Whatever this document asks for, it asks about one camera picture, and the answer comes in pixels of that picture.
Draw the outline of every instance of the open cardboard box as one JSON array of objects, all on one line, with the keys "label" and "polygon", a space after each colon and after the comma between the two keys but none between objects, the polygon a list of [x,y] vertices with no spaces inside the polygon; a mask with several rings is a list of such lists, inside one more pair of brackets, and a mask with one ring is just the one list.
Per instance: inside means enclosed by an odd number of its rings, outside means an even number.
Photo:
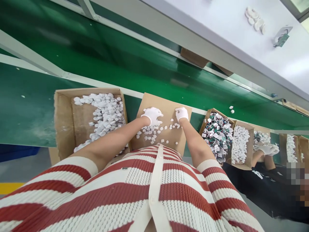
[{"label": "open cardboard box", "polygon": [[309,163],[309,139],[298,136],[298,150],[299,150],[299,162]]},{"label": "open cardboard box", "polygon": [[[178,151],[180,155],[183,156],[184,147],[186,146],[186,137],[184,135],[184,131],[181,127],[179,129],[173,128],[170,130],[169,125],[170,124],[174,125],[174,123],[178,123],[176,119],[176,114],[175,114],[176,108],[179,108],[179,107],[186,108],[188,111],[189,121],[190,121],[191,114],[192,114],[192,108],[176,103],[176,102],[166,100],[164,98],[157,97],[155,95],[151,95],[149,93],[144,93],[144,96],[140,104],[140,107],[138,109],[136,118],[140,118],[141,115],[144,114],[144,111],[143,111],[144,109],[151,108],[151,107],[158,108],[164,115],[163,117],[158,118],[158,120],[162,121],[162,124],[159,126],[159,129],[160,127],[167,126],[167,130],[162,130],[160,134],[158,133],[156,134],[157,138],[153,145],[156,145],[157,143],[161,143],[161,139],[164,139],[164,143],[162,143],[163,145]],[[151,146],[151,143],[150,143],[151,141],[145,140],[144,139],[145,136],[146,135],[142,133],[139,139],[137,139],[136,137],[133,137],[133,139],[131,140],[131,145],[132,145],[133,150]]]},{"label": "open cardboard box", "polygon": [[245,163],[241,164],[241,163],[235,163],[232,164],[232,153],[231,153],[231,149],[230,151],[227,153],[225,159],[227,160],[226,162],[229,163],[230,165],[242,169],[242,170],[252,170],[251,167],[251,162],[252,162],[252,157],[253,157],[253,143],[254,143],[254,127],[250,126],[248,123],[242,122],[242,121],[234,121],[234,128],[235,126],[242,126],[244,128],[246,128],[249,131],[249,139],[248,142],[246,143],[247,145],[247,152],[246,152],[246,159],[245,159]]},{"label": "open cardboard box", "polygon": [[[250,126],[253,126],[255,131],[260,131],[264,134],[268,134],[268,136],[270,137],[270,129],[268,129],[266,127],[261,127],[261,126],[255,125],[255,124],[251,124],[251,123],[248,123],[248,124]],[[259,158],[258,162],[264,162],[264,156]]]},{"label": "open cardboard box", "polygon": [[[115,97],[121,97],[123,101],[124,117],[126,123],[128,123],[125,99],[120,89],[81,88],[56,90],[54,96],[54,122],[58,153],[53,152],[53,164],[73,154],[74,148],[88,140],[89,135],[93,133],[94,127],[90,126],[89,122],[93,121],[93,112],[97,108],[91,104],[83,104],[81,106],[75,105],[73,100],[74,97],[82,97],[83,95],[90,95],[91,93],[112,93]],[[125,148],[121,156],[115,157],[114,159],[123,157],[130,150],[131,145],[129,144],[129,147]]]},{"label": "open cardboard box", "polygon": [[[207,110],[207,113],[206,113],[206,116],[205,116],[205,120],[203,121],[203,124],[202,124],[201,129],[200,129],[200,135],[201,135],[201,136],[202,136],[202,133],[203,133],[205,127],[206,127],[206,124],[208,123],[207,120],[210,118],[210,114],[211,114],[211,113],[218,113],[218,114],[221,115],[222,117],[227,118],[227,119],[228,119],[228,122],[231,124],[231,128],[234,129],[234,121],[233,121],[232,119],[230,119],[229,117],[227,117],[226,115],[224,115],[224,114],[221,113],[220,111],[216,110],[215,108],[212,108],[212,109]],[[231,150],[232,150],[232,145],[231,145],[230,149],[228,150],[228,153],[231,152]]]},{"label": "open cardboard box", "polygon": [[[293,135],[294,143],[295,143],[295,152],[294,155],[297,157],[297,162],[300,162],[300,153],[298,149],[298,137]],[[280,157],[281,157],[281,164],[286,165],[287,161],[287,153],[286,153],[286,141],[287,141],[287,134],[279,134],[279,148],[280,148]]]}]

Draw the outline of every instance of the striped sweater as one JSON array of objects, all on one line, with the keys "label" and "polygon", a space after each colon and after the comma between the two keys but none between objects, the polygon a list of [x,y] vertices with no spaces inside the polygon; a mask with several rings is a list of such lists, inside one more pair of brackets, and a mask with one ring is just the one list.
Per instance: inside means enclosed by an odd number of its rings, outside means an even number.
[{"label": "striped sweater", "polygon": [[87,158],[64,159],[0,200],[1,232],[135,232],[149,221],[157,231],[263,231],[216,160],[196,169],[162,144],[100,173]]}]

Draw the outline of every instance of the hand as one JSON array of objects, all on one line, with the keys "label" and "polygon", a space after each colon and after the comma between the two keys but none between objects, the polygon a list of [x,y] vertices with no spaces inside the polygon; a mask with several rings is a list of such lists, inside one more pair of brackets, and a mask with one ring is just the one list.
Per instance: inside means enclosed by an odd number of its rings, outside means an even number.
[{"label": "hand", "polygon": [[272,153],[272,148],[273,148],[272,145],[261,145],[258,147],[258,150],[261,150],[262,152],[264,152],[264,155],[269,155]]},{"label": "hand", "polygon": [[268,154],[268,155],[269,155],[269,156],[274,156],[275,154],[278,154],[278,152],[279,152],[279,147],[278,147],[277,145],[274,145],[274,144],[272,144],[271,146],[272,146],[272,148],[270,149],[270,150],[271,150],[271,153]]},{"label": "hand", "polygon": [[181,108],[176,108],[176,118],[178,122],[181,118],[186,118],[189,121],[189,116],[188,116],[188,111],[186,108],[181,107]]},{"label": "hand", "polygon": [[148,126],[156,126],[162,123],[162,121],[159,121],[157,119],[157,117],[163,117],[163,114],[159,109],[151,107],[148,109],[144,109],[144,112],[145,113],[141,117],[146,116],[150,119],[150,124]]}]

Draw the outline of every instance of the forearm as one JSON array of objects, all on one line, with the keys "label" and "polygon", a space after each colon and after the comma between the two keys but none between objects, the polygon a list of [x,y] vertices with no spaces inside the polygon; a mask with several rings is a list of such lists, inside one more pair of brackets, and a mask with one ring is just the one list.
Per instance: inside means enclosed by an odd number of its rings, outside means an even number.
[{"label": "forearm", "polygon": [[149,124],[147,117],[141,117],[93,141],[71,156],[87,157],[95,162],[99,171],[104,169],[128,144],[136,133]]},{"label": "forearm", "polygon": [[251,167],[255,167],[258,160],[264,155],[264,152],[261,150],[257,150],[254,154],[253,154],[253,158],[251,161]]},{"label": "forearm", "polygon": [[193,128],[187,119],[180,119],[180,125],[183,127],[187,139],[188,148],[191,153],[193,166],[197,166],[205,160],[215,160],[215,156],[202,136]]}]

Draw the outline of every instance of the cardboard flap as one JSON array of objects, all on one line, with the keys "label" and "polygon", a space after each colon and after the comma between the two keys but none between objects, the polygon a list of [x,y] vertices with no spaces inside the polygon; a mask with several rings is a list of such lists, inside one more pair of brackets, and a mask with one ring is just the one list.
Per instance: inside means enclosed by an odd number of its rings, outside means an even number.
[{"label": "cardboard flap", "polygon": [[[176,108],[179,108],[179,107],[186,108],[188,111],[189,121],[190,121],[191,114],[192,114],[192,108],[188,106],[185,106],[185,105],[182,105],[176,102],[172,102],[164,98],[151,95],[149,93],[145,93],[143,96],[142,102],[140,104],[140,107],[138,109],[136,118],[140,118],[141,115],[144,114],[144,111],[143,111],[144,109],[151,108],[151,107],[158,108],[164,115],[163,117],[158,118],[160,121],[163,122],[159,126],[159,129],[160,127],[164,127],[164,126],[169,127],[170,124],[174,125],[174,123],[178,123],[176,119],[176,114],[175,114]],[[144,139],[145,136],[146,135],[142,133],[139,139],[134,137],[131,140],[131,145],[132,145],[133,150],[151,146],[150,140]],[[164,139],[164,143],[162,143],[163,145],[178,151],[180,155],[183,156],[184,148],[186,145],[186,137],[181,127],[179,129],[173,128],[171,130],[167,128],[167,130],[161,131],[160,134],[157,133],[156,136],[157,138],[156,138],[154,145],[156,145],[157,143],[161,143],[161,139]]]}]

